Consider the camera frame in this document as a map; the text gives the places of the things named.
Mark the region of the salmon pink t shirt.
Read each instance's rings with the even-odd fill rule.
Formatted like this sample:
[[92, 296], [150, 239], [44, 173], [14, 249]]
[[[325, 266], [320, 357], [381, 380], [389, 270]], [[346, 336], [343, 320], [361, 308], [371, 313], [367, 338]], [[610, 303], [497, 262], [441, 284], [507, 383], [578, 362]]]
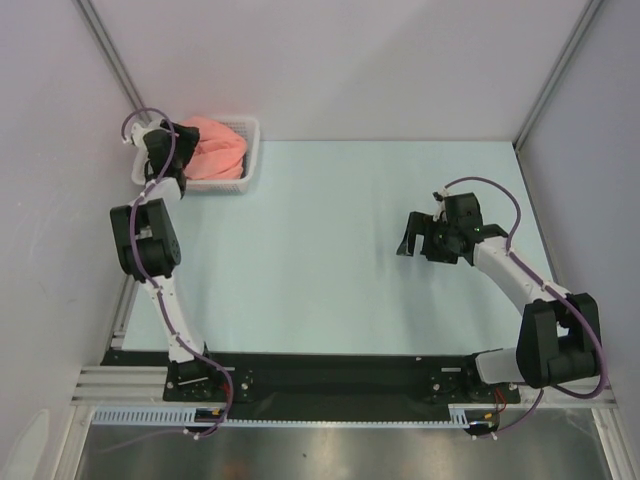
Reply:
[[237, 180], [244, 173], [246, 140], [228, 126], [211, 118], [194, 116], [184, 126], [197, 127], [200, 141], [186, 167], [189, 180]]

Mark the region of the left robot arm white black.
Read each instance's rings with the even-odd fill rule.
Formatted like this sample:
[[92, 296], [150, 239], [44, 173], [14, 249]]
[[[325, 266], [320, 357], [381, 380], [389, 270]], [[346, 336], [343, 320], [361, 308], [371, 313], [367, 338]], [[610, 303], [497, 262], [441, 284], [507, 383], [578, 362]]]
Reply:
[[110, 210], [118, 261], [149, 295], [168, 341], [163, 399], [210, 401], [221, 387], [220, 374], [205, 360], [207, 346], [192, 325], [177, 288], [181, 249], [171, 208], [186, 192], [188, 166], [199, 131], [167, 120], [135, 122], [124, 142], [138, 149], [133, 181], [136, 199]]

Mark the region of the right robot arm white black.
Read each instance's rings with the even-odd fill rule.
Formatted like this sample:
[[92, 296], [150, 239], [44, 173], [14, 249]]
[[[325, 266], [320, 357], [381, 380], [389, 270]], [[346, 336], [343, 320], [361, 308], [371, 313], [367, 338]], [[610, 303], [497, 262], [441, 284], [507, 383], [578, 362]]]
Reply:
[[574, 295], [544, 280], [511, 248], [500, 226], [474, 217], [455, 225], [421, 212], [409, 214], [397, 249], [412, 256], [421, 236], [421, 254], [430, 262], [456, 264], [460, 258], [484, 273], [521, 314], [517, 344], [511, 349], [478, 353], [475, 367], [461, 376], [463, 393], [484, 401], [498, 383], [554, 388], [578, 399], [599, 396], [606, 387], [606, 364], [599, 334], [599, 314], [588, 294]]

